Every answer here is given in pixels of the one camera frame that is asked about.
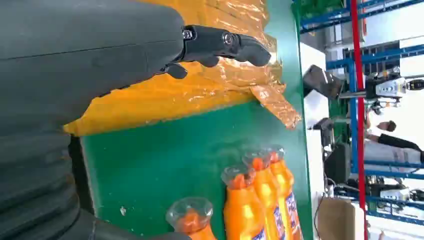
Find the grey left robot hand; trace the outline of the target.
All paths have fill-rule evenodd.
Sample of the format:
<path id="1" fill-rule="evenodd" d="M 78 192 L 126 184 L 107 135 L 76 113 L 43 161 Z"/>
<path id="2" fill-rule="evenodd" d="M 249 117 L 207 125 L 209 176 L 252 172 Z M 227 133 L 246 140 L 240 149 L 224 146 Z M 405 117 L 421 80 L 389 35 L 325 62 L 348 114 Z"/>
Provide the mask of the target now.
<path id="1" fill-rule="evenodd" d="M 265 66 L 254 37 L 186 25 L 173 8 L 134 0 L 0 3 L 0 237 L 136 240 L 81 208 L 64 125 L 93 99 L 220 58 Z"/>

